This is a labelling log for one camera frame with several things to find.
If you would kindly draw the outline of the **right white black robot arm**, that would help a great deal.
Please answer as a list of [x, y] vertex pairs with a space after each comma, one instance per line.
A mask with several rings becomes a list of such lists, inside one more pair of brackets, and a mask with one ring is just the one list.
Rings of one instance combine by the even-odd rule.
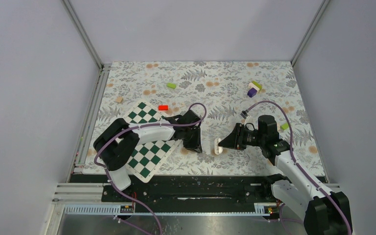
[[273, 116], [258, 118], [257, 129], [250, 130], [237, 123], [224, 139], [217, 139], [215, 147], [244, 150], [259, 147], [263, 156], [284, 175], [271, 175], [261, 188], [263, 199], [279, 199], [303, 221], [309, 235], [351, 235], [351, 210], [347, 196], [334, 192], [298, 163], [291, 145], [280, 138]]

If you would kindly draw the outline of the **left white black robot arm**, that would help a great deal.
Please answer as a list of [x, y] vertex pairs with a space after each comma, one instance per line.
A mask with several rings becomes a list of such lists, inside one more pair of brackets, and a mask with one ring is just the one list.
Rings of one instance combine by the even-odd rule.
[[204, 118], [193, 110], [150, 123], [129, 123], [116, 119], [94, 142], [96, 155], [104, 162], [106, 175], [115, 186], [114, 196], [127, 201], [132, 196], [126, 164], [137, 146], [154, 141], [182, 140], [188, 150], [202, 152], [200, 125]]

